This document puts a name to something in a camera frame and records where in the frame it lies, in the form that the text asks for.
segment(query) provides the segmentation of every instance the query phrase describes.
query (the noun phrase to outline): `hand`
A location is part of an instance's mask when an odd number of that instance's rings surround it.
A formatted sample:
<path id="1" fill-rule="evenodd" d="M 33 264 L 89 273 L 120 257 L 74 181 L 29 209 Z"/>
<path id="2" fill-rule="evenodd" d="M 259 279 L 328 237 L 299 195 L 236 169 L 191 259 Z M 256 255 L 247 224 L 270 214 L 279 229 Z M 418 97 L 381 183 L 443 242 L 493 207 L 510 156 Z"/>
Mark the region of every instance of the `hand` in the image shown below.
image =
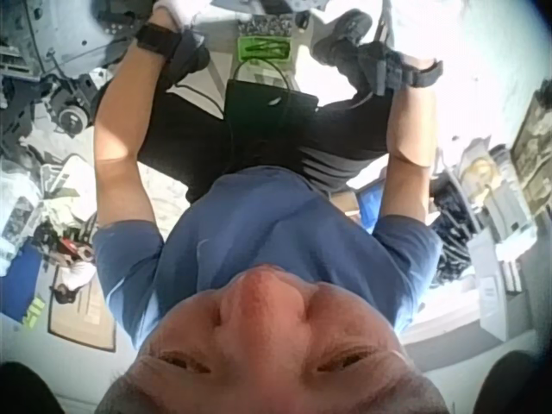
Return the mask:
<path id="1" fill-rule="evenodd" d="M 440 58 L 458 29 L 462 0 L 391 0 L 392 48 L 418 60 Z"/>
<path id="2" fill-rule="evenodd" d="M 183 32 L 210 2 L 211 0 L 158 0 L 154 3 L 154 12 L 158 9 L 168 10 L 178 29 Z"/>
<path id="3" fill-rule="evenodd" d="M 174 21 L 173 16 L 171 16 L 171 12 L 164 7 L 155 9 L 148 22 L 161 26 L 162 28 L 168 28 L 174 33 L 180 32 L 180 27 Z"/>

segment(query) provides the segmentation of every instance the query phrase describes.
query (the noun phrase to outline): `framed picture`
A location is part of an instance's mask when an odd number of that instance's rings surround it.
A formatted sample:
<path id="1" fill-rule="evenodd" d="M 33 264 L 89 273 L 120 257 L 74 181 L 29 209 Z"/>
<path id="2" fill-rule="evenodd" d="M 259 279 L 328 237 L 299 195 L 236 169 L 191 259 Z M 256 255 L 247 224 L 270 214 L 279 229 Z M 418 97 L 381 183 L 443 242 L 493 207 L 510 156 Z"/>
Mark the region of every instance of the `framed picture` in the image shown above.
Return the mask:
<path id="1" fill-rule="evenodd" d="M 60 283 L 58 268 L 53 284 Z M 51 296 L 48 333 L 85 347 L 116 352 L 116 322 L 105 303 L 97 275 L 78 291 L 73 304 L 59 304 Z"/>
<path id="2" fill-rule="evenodd" d="M 552 203 L 552 81 L 544 81 L 531 100 L 524 123 L 511 149 L 519 182 L 536 216 Z"/>

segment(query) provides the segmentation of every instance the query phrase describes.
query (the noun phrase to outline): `sleeve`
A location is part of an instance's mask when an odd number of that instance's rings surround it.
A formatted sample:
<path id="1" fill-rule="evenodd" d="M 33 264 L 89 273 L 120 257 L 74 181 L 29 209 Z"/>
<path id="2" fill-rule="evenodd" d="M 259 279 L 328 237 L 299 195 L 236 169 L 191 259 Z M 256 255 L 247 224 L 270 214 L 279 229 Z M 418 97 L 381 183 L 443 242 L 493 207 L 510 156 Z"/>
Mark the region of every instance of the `sleeve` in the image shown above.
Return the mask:
<path id="1" fill-rule="evenodd" d="M 395 330 L 411 322 L 421 299 L 435 277 L 442 241 L 424 223 L 406 216 L 384 216 L 376 223 L 373 237 L 387 251 L 402 283 L 392 297 Z"/>
<path id="2" fill-rule="evenodd" d="M 160 320 L 154 277 L 164 242 L 154 223 L 126 221 L 100 229 L 93 237 L 97 275 L 105 302 L 130 335 L 135 348 Z"/>

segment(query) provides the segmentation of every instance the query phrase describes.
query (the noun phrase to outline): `wall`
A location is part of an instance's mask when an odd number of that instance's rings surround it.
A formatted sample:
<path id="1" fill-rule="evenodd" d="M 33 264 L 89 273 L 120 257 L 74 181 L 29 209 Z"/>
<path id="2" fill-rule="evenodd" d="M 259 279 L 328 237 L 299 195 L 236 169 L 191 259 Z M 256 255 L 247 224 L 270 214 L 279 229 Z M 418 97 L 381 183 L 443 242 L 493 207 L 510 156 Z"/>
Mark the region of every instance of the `wall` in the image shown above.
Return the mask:
<path id="1" fill-rule="evenodd" d="M 551 221 L 546 214 L 537 219 L 538 240 L 519 260 L 529 298 L 532 322 L 539 344 L 547 347 L 552 337 L 552 260 Z"/>
<path id="2" fill-rule="evenodd" d="M 536 332 L 528 331 L 470 360 L 426 373 L 439 388 L 453 414 L 471 414 L 485 377 L 492 365 L 513 350 L 538 352 Z"/>
<path id="3" fill-rule="evenodd" d="M 500 128 L 492 145 L 512 144 L 535 90 L 552 77 L 549 28 L 530 0 L 472 0 L 464 16 L 467 46 L 493 83 Z"/>

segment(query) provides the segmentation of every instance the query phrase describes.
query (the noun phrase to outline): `nose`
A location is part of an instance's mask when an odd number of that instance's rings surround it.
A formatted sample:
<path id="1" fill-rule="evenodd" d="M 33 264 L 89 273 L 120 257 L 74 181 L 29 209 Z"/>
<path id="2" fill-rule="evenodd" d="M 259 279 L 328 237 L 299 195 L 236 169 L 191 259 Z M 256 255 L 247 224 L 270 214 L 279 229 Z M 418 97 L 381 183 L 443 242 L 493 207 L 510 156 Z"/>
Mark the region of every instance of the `nose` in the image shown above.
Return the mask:
<path id="1" fill-rule="evenodd" d="M 273 267 L 256 267 L 229 285 L 221 302 L 223 346 L 250 367 L 298 354 L 305 330 L 306 297 Z"/>

